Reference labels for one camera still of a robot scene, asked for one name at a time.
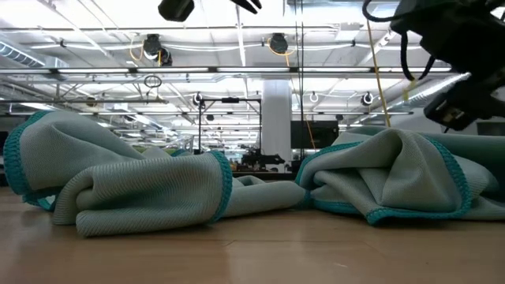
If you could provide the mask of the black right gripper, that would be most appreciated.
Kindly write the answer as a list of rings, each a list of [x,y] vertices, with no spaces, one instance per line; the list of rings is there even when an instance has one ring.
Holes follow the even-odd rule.
[[[435,97],[424,108],[425,117],[453,130],[464,130],[478,119],[505,118],[505,101],[492,96],[504,86],[505,70],[486,78],[470,76]]]

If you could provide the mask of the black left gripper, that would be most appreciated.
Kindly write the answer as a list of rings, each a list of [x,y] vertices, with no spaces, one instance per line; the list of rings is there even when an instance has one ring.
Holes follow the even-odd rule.
[[[262,9],[260,0],[231,0],[235,5],[257,14]],[[162,0],[158,5],[160,16],[166,21],[184,22],[194,10],[193,0]]]

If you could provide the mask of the green microfiber towel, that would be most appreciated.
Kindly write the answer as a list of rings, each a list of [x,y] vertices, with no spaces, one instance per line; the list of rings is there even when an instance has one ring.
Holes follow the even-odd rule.
[[[161,153],[165,152],[168,155],[172,155],[177,151],[176,148],[164,148],[159,146],[146,146],[146,145],[133,145],[133,148],[143,155],[152,154],[152,153]]]

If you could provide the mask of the light blue microfiber towel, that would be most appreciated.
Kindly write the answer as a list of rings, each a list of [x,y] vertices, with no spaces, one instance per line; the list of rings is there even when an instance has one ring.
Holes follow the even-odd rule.
[[[292,181],[234,177],[225,155],[138,151],[96,122],[39,111],[3,147],[9,187],[84,237],[147,233],[303,206]]]
[[[367,126],[301,164],[321,211],[384,219],[505,221],[505,137]]]

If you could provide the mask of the white building pillar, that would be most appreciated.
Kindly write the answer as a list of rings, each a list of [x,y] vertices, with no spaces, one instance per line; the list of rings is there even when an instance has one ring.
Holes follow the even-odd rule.
[[[284,163],[267,164],[285,173],[285,164],[291,160],[290,145],[291,96],[288,80],[265,80],[262,91],[262,151],[265,155],[279,155]]]

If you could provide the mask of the black robot workstation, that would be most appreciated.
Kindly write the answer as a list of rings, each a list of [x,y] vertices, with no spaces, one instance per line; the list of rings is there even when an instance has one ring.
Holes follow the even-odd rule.
[[[283,165],[286,161],[278,154],[265,155],[260,149],[249,149],[241,158],[241,164],[252,171],[267,171],[267,165]]]

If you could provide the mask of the dark wall window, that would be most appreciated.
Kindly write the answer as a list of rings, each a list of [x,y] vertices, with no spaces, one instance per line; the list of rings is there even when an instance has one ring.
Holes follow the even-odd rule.
[[[505,136],[505,122],[478,122],[479,136]]]

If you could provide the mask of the black wall monitor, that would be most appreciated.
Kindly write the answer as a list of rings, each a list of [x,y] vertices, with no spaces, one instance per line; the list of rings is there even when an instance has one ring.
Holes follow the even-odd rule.
[[[291,147],[321,149],[332,145],[339,136],[337,121],[291,121]]]

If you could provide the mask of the black table edge rail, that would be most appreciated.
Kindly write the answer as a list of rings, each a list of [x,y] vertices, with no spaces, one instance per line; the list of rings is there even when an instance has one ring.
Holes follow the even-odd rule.
[[[244,176],[254,176],[264,181],[294,181],[296,173],[278,173],[278,172],[232,172],[234,178]]]

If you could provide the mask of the silver air duct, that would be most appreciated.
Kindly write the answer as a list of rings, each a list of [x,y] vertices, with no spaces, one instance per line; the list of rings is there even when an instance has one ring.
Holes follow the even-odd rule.
[[[43,68],[45,63],[16,47],[0,41],[0,56],[8,58],[28,68]]]

